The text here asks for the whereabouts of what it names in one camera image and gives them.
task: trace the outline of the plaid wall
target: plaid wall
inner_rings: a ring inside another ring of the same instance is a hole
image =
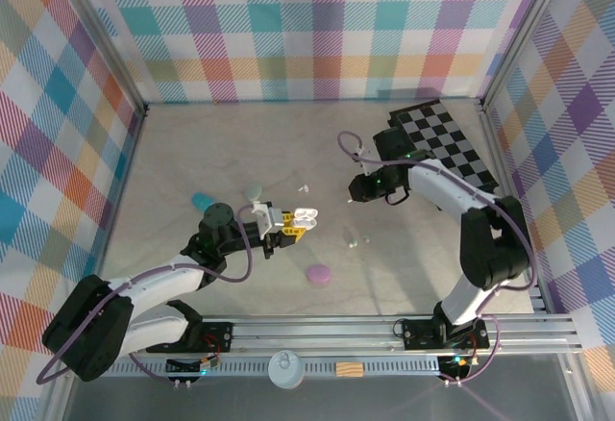
[[[136,126],[67,0],[0,0],[0,420],[35,416],[40,336],[91,271]]]
[[[615,413],[615,0],[553,0],[492,115],[555,307]]]
[[[91,0],[153,102],[484,90],[529,0]]]

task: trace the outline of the plaid backdrop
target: plaid backdrop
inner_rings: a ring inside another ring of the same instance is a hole
[[[91,0],[154,102],[484,91],[530,0]]]
[[[493,118],[555,307],[615,414],[615,0],[553,0]]]
[[[30,421],[40,336],[92,270],[137,124],[67,0],[0,0],[0,420]]]

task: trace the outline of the wooden block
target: wooden block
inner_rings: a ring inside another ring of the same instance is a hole
[[[338,378],[360,378],[363,376],[363,362],[338,361],[335,363],[335,375]]]

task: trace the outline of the black and white checkerboard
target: black and white checkerboard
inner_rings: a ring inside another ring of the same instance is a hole
[[[493,192],[498,183],[440,101],[392,111],[390,126],[402,126],[417,149],[435,157],[468,184]]]

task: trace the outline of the small wooden piece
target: small wooden piece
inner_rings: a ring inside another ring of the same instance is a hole
[[[363,376],[362,361],[337,361],[335,375],[338,378],[361,378]]]

